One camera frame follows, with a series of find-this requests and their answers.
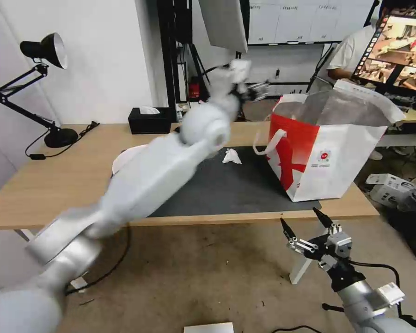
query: lamp shade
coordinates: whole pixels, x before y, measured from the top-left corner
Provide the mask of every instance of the lamp shade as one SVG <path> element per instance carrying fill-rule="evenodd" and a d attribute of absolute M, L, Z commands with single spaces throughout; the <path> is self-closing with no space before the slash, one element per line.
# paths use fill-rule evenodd
<path fill-rule="evenodd" d="M 57 32 L 47 35 L 41 42 L 23 41 L 20 43 L 20 50 L 31 59 L 46 59 L 54 66 L 68 68 L 65 47 Z"/>

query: desk lamp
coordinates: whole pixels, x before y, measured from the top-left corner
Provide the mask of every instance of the desk lamp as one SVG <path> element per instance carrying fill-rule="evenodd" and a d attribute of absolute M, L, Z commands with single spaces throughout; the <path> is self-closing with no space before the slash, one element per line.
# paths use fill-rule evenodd
<path fill-rule="evenodd" d="M 62 129 L 56 126 L 54 121 L 31 113 L 8 100 L 13 94 L 18 93 L 20 90 L 25 89 L 27 86 L 30 86 L 48 75 L 49 66 L 44 63 L 42 59 L 45 59 L 54 66 L 62 69 L 66 69 L 68 67 L 65 48 L 60 35 L 54 32 L 43 38 L 41 42 L 23 41 L 20 43 L 20 50 L 25 56 L 31 58 L 36 65 L 28 72 L 0 87 L 0 103 L 45 126 L 49 130 L 48 135 L 46 135 L 44 139 L 46 146 L 50 148 L 60 148 L 73 144 L 79 137 L 75 130 Z M 40 75 L 24 84 L 12 86 L 14 83 L 20 81 L 33 72 L 38 72 Z"/>

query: crumpled tissue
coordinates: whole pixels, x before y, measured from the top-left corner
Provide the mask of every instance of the crumpled tissue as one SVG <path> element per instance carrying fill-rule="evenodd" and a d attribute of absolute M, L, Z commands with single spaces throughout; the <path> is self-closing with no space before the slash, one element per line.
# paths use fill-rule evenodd
<path fill-rule="evenodd" d="M 141 114 L 159 114 L 159 110 L 150 106 L 141 106 L 140 108 Z"/>
<path fill-rule="evenodd" d="M 235 151 L 232 148 L 228 148 L 225 152 L 225 157 L 222 161 L 222 163 L 228 163 L 228 162 L 234 162 L 236 164 L 242 164 L 242 161 L 239 158 L 239 155 L 237 155 L 237 151 Z"/>

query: white box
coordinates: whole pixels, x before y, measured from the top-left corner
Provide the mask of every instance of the white box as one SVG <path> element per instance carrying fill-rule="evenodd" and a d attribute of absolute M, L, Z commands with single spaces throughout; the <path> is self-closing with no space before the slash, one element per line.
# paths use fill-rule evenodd
<path fill-rule="evenodd" d="M 407 192 L 416 188 L 413 183 L 389 173 L 371 174 L 366 183 L 374 184 L 370 198 L 390 208 L 396 208 L 407 197 Z"/>
<path fill-rule="evenodd" d="M 185 326 L 184 333 L 234 333 L 232 322 L 199 326 Z"/>

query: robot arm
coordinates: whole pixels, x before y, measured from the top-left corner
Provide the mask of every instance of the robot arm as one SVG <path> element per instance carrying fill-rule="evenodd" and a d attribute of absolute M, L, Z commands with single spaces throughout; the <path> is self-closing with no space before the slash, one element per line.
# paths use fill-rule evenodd
<path fill-rule="evenodd" d="M 218 71 L 211 99 L 185 115 L 180 133 L 151 141 L 113 175 L 93 206 L 69 209 L 42 229 L 27 250 L 45 265 L 31 281 L 0 291 L 0 332 L 51 333 L 62 319 L 64 289 L 94 263 L 99 238 L 149 216 L 184 186 L 204 159 L 230 138 L 243 100 L 258 100 L 265 85 L 246 88 L 250 62 L 234 60 Z"/>
<path fill-rule="evenodd" d="M 328 233 L 309 241 L 298 239 L 281 218 L 283 231 L 288 239 L 287 247 L 308 259 L 317 260 L 319 267 L 328 273 L 331 288 L 341 298 L 343 311 L 355 331 L 416 333 L 416 329 L 405 320 L 384 316 L 392 306 L 404 300 L 405 294 L 394 283 L 372 289 L 365 276 L 357 272 L 349 260 L 353 245 L 351 237 L 342 230 L 340 224 L 333 223 L 318 209 L 313 210 Z"/>

